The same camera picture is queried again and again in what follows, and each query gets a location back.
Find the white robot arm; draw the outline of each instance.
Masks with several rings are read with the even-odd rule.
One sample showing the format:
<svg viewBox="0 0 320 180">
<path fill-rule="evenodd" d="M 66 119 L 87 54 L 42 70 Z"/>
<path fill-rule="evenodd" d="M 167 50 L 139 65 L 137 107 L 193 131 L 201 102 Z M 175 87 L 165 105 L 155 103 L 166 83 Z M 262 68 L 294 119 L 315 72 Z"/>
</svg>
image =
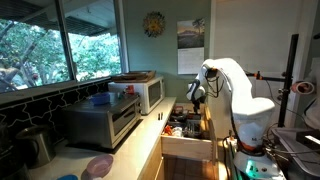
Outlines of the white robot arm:
<svg viewBox="0 0 320 180">
<path fill-rule="evenodd" d="M 192 102 L 197 102 L 200 98 L 203 99 L 205 93 L 202 86 L 207 83 L 208 78 L 219 75 L 224 77 L 228 85 L 231 94 L 231 122 L 234 128 L 235 123 L 238 127 L 238 130 L 234 129 L 234 131 L 241 152 L 236 154 L 234 164 L 239 170 L 245 172 L 248 168 L 247 161 L 251 159 L 256 162 L 255 164 L 260 163 L 260 165 L 268 166 L 269 169 L 268 173 L 253 173 L 252 177 L 278 175 L 274 164 L 265 155 L 261 155 L 262 137 L 270 123 L 274 103 L 267 98 L 252 97 L 251 82 L 236 61 L 230 58 L 205 60 L 195 80 L 188 85 L 187 98 Z"/>
</svg>

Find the toaster oven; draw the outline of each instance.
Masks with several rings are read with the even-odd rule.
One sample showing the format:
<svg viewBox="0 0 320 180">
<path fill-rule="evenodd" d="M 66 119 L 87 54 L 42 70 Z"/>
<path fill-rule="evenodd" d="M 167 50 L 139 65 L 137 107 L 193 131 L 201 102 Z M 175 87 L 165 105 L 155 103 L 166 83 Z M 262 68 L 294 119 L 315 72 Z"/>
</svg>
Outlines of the toaster oven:
<svg viewBox="0 0 320 180">
<path fill-rule="evenodd" d="M 134 127 L 141 117 L 138 94 L 109 94 L 107 104 L 93 105 L 85 100 L 62 110 L 69 144 L 114 149 Z"/>
</svg>

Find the tile backsplash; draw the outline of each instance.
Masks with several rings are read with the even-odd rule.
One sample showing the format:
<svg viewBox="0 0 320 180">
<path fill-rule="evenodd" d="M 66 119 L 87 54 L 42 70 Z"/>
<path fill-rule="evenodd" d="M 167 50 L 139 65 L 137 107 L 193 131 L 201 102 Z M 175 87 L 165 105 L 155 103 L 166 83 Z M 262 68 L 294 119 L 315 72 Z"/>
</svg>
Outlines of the tile backsplash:
<svg viewBox="0 0 320 180">
<path fill-rule="evenodd" d="M 48 125 L 52 141 L 57 142 L 63 139 L 65 134 L 60 110 L 95 93 L 108 91 L 108 83 L 108 80 L 102 80 L 1 104 L 0 123 L 8 125 L 12 139 L 24 128 Z"/>
</svg>

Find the countertop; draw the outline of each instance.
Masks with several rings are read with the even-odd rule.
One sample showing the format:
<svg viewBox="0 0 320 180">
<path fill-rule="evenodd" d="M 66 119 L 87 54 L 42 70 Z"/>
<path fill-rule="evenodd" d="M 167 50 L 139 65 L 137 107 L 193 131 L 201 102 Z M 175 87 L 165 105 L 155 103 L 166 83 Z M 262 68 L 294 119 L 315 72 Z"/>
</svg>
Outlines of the countertop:
<svg viewBox="0 0 320 180">
<path fill-rule="evenodd" d="M 124 140 L 121 147 L 110 154 L 114 162 L 110 172 L 103 178 L 108 180 L 135 180 L 139 178 L 144 165 L 149 161 L 154 145 L 160 140 L 160 134 L 166 125 L 175 97 L 166 97 L 147 116 L 141 116 L 142 121 Z M 163 112 L 163 119 L 158 120 L 158 114 Z M 32 180 L 55 180 L 68 174 L 74 174 L 80 180 L 93 179 L 86 171 L 86 166 L 94 157 L 104 154 L 86 149 L 67 147 L 67 140 L 55 147 L 57 155 L 54 159 L 39 168 L 30 169 Z"/>
</svg>

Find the pot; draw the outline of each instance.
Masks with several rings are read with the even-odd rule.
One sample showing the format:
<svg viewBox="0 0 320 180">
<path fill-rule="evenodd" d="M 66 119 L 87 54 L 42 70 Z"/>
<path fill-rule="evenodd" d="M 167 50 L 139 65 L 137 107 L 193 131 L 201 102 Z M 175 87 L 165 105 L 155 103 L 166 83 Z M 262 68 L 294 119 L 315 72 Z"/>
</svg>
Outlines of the pot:
<svg viewBox="0 0 320 180">
<path fill-rule="evenodd" d="M 56 155 L 44 125 L 25 128 L 16 135 L 18 146 L 28 168 L 33 169 L 49 163 Z"/>
</svg>

